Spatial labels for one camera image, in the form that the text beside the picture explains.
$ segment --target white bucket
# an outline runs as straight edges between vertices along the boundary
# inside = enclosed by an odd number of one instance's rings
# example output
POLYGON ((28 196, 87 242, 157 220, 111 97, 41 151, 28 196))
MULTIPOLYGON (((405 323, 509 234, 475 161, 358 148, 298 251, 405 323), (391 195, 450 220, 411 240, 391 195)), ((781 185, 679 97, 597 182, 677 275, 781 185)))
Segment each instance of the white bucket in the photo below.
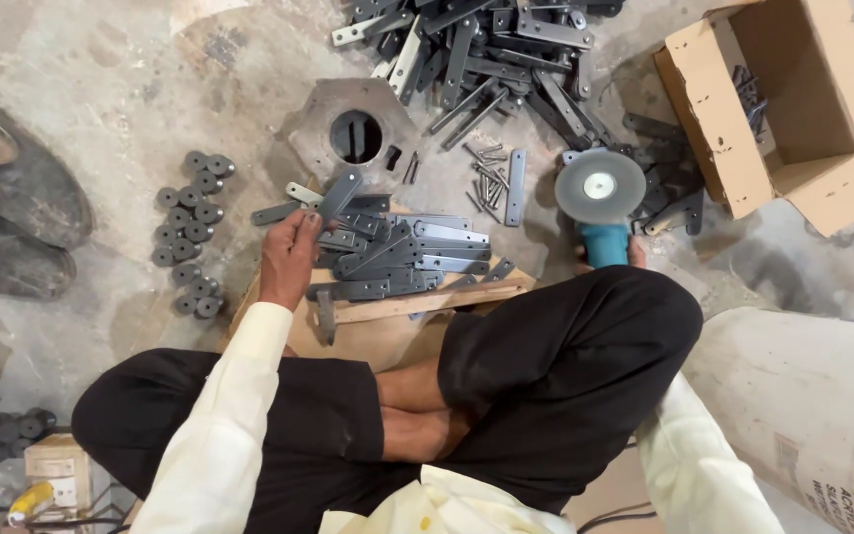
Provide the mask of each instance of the white bucket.
POLYGON ((757 476, 854 534, 854 322, 726 311, 683 371, 757 476))

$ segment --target dusty floor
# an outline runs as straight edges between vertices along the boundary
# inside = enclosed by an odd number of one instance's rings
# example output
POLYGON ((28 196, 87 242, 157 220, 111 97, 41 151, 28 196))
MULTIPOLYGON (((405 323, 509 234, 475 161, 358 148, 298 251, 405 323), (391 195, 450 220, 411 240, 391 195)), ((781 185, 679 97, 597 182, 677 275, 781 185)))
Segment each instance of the dusty floor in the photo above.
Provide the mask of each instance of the dusty floor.
MULTIPOLYGON (((673 119, 648 53, 720 3, 632 0, 619 17, 595 22, 595 110, 618 133, 623 107, 673 119)), ((367 76, 373 66, 360 46, 329 45, 330 31, 345 24, 339 5, 0 0, 0 103, 65 160, 97 216, 94 236, 74 252, 78 280, 63 300, 0 297, 0 406, 46 406, 66 423, 84 388, 133 353, 215 346, 255 269, 261 231, 249 213, 282 200, 280 184, 306 180, 278 132, 317 78, 367 76), (240 169, 217 197, 227 217, 200 259, 229 294, 229 309, 212 322, 174 316, 168 272, 149 261, 163 218, 154 196, 184 182, 179 164, 193 148, 224 153, 240 169)), ((437 114, 423 96, 409 111, 419 127, 437 114)), ((488 121, 468 139, 526 147, 534 177, 521 229, 492 227, 483 217, 476 226, 492 232, 499 254, 543 282, 570 276, 570 223, 552 198, 561 140, 526 115, 488 121)), ((469 155, 442 154, 434 139, 427 142, 421 178, 398 188, 398 200, 422 212, 473 213, 463 194, 469 155)), ((854 319, 854 229, 824 239, 783 200, 739 222, 709 206, 701 236, 678 232, 646 248, 652 266, 689 287, 708 313, 765 299, 854 319)), ((22 478, 19 462, 0 466, 0 503, 17 494, 22 478)))

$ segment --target yellow object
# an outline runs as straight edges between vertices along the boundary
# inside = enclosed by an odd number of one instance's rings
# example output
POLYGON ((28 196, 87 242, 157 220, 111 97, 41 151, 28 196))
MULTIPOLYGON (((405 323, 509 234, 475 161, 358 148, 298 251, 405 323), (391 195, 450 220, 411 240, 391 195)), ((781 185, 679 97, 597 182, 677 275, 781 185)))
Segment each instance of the yellow object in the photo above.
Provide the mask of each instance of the yellow object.
POLYGON ((8 524, 19 527, 25 520, 34 515, 36 510, 45 508, 54 500, 55 489, 48 482, 33 484, 27 489, 8 510, 8 524))

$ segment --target hexagonal metal base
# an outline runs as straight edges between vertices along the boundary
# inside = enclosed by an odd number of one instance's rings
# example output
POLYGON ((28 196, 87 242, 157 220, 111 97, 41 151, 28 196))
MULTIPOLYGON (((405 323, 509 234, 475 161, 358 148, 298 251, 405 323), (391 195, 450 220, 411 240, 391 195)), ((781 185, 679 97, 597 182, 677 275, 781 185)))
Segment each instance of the hexagonal metal base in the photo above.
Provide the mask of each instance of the hexagonal metal base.
POLYGON ((350 165, 336 154, 331 145, 331 124, 339 115, 360 110, 375 119, 382 131, 381 149, 361 167, 365 190, 392 192, 400 184, 417 147, 417 127, 397 101, 394 91, 382 78, 342 78, 318 80, 308 95, 301 117, 289 136, 289 144, 305 168, 321 184, 338 177, 342 168, 350 165), (394 170, 387 168, 391 147, 400 150, 394 170))

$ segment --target black shoe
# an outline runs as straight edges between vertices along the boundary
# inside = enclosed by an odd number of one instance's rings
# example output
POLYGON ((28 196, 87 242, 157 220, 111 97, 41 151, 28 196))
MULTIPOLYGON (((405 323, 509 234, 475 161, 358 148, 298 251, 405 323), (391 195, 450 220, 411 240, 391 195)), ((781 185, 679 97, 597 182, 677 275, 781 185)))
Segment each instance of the black shoe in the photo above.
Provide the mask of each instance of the black shoe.
POLYGON ((65 164, 1 108, 0 215, 65 249, 80 245, 94 227, 85 192, 65 164))
POLYGON ((55 300, 74 278, 74 260, 66 251, 42 243, 0 217, 1 294, 55 300))

